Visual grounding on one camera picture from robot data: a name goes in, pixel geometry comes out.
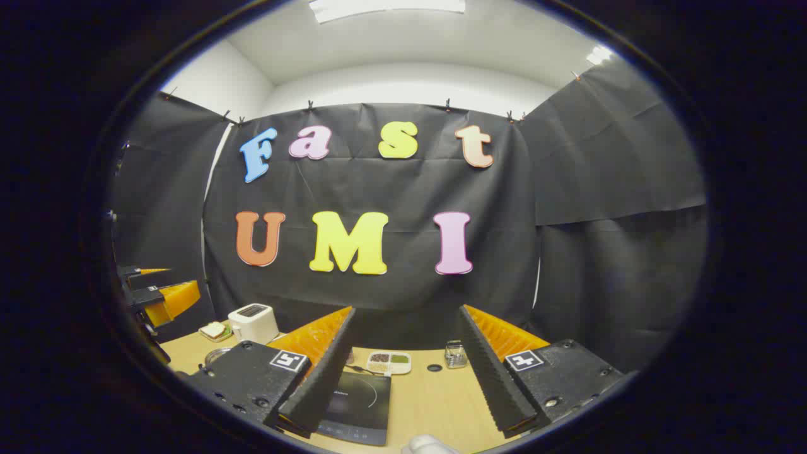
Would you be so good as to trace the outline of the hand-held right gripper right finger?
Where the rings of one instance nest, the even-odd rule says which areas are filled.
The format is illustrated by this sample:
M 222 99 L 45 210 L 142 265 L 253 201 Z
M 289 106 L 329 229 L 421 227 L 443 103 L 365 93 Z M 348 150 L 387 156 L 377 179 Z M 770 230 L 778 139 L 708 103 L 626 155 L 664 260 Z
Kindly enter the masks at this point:
M 507 438 L 568 419 L 625 379 L 576 340 L 550 343 L 470 305 L 459 320 L 459 340 Z

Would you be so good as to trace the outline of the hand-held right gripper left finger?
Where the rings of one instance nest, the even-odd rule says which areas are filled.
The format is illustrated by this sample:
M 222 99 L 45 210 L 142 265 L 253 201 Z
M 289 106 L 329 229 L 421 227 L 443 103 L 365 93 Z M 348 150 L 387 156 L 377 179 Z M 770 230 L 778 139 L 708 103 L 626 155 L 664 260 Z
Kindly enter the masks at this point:
M 183 381 L 239 419 L 308 438 L 351 352 L 347 306 L 268 344 L 243 340 Z

